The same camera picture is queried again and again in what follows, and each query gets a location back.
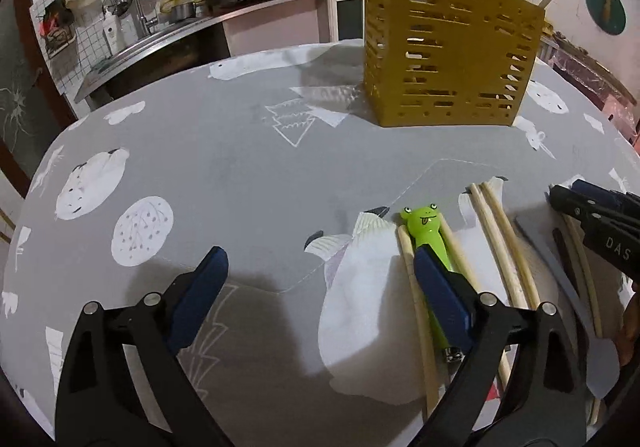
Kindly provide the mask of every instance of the sink faucet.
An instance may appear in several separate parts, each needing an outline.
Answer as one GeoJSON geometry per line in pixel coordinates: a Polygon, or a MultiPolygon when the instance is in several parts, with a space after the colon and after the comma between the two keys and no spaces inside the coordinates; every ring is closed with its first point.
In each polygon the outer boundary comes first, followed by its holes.
{"type": "Polygon", "coordinates": [[[140,0],[133,0],[134,5],[136,6],[136,17],[138,18],[138,21],[140,22],[140,25],[142,27],[142,33],[143,35],[146,36],[150,36],[151,35],[151,31],[149,30],[149,27],[154,26],[155,24],[158,24],[158,18],[153,18],[152,20],[148,20],[145,16],[145,13],[142,11],[142,5],[140,4],[140,0]]]}

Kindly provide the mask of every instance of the cabinet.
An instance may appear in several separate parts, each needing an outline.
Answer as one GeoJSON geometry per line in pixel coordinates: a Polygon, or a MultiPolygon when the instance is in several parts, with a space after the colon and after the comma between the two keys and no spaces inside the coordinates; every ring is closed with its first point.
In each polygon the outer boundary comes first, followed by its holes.
{"type": "Polygon", "coordinates": [[[331,42],[364,38],[364,0],[328,0],[331,42]]]}

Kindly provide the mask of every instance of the kitchen counter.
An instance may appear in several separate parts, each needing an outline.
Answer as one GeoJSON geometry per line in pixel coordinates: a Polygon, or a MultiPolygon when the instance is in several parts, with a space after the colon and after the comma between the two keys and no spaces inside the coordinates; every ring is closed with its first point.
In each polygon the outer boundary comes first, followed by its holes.
{"type": "Polygon", "coordinates": [[[97,64],[84,77],[73,101],[75,103],[79,103],[129,66],[132,66],[142,59],[152,55],[152,53],[190,36],[191,34],[195,34],[196,32],[209,28],[215,24],[223,23],[223,21],[231,20],[262,8],[274,7],[276,5],[295,1],[300,0],[268,0],[252,3],[246,6],[239,5],[238,8],[216,8],[212,11],[212,15],[210,16],[194,18],[192,20],[185,20],[180,23],[173,24],[160,32],[139,40],[137,43],[129,46],[122,52],[97,64]]]}

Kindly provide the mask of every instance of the dish rack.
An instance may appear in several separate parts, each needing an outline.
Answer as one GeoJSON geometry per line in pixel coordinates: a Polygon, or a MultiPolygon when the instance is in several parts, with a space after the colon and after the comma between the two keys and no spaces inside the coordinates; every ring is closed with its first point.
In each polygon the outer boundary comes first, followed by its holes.
{"type": "Polygon", "coordinates": [[[365,0],[364,87],[381,126],[511,125],[545,11],[525,0],[365,0]]]}

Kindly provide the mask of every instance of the yellow utensil holder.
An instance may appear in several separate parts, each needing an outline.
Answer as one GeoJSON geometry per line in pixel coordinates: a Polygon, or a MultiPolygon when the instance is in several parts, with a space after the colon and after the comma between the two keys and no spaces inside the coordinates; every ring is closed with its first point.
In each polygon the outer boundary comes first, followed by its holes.
{"type": "Polygon", "coordinates": [[[365,0],[364,86],[381,126],[511,125],[545,11],[525,0],[365,0]]]}

